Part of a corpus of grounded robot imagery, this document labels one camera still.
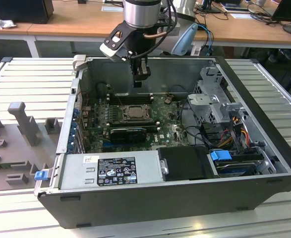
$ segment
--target blue object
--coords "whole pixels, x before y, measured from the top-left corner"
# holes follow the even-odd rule
[[[187,50],[194,40],[197,28],[197,23],[193,23],[190,27],[188,27],[173,47],[171,54],[178,56],[183,56],[184,54],[186,54]]]
[[[75,116],[79,115],[79,109],[74,108],[74,115],[75,115]]]
[[[215,160],[232,160],[230,152],[228,150],[215,150],[210,153],[211,158],[213,161]]]
[[[67,149],[70,150],[70,151],[72,151],[74,149],[74,146],[72,144],[68,144],[67,145]]]
[[[69,133],[71,135],[74,135],[74,134],[76,134],[76,130],[74,128],[70,128]]]
[[[75,140],[75,137],[74,137],[74,136],[70,136],[70,137],[68,138],[68,141],[70,141],[70,142],[74,142],[74,140]]]
[[[34,176],[35,181],[48,180],[48,171],[37,171]]]
[[[71,127],[77,127],[77,123],[74,122],[74,121],[72,121],[71,124],[70,124],[70,126],[71,126]]]

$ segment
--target metal bracket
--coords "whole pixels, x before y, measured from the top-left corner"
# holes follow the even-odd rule
[[[161,171],[163,175],[168,175],[169,174],[169,168],[167,166],[167,161],[166,159],[160,160],[160,166],[161,166]]]
[[[86,55],[75,55],[72,60],[72,67],[74,71],[79,71],[87,66]]]
[[[219,82],[223,78],[223,75],[216,67],[206,67],[200,71],[200,75],[204,80],[210,80],[211,82]]]

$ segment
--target desk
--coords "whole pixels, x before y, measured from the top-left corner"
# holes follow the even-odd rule
[[[122,12],[102,12],[101,2],[78,4],[77,1],[54,0],[54,14],[48,24],[19,23],[17,28],[0,30],[0,39],[25,40],[32,57],[40,57],[36,41],[102,42],[123,20]],[[268,2],[268,7],[275,8]],[[219,20],[206,17],[208,28],[214,33],[214,46],[289,48],[291,35],[280,25],[270,27],[253,19]],[[206,33],[197,32],[194,43],[206,40]]]

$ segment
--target black computer case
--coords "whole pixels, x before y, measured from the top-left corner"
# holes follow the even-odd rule
[[[46,24],[53,14],[52,0],[0,0],[0,19]]]

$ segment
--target warning label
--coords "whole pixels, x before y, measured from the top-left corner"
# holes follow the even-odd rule
[[[99,186],[137,183],[136,164],[134,157],[99,159]]]

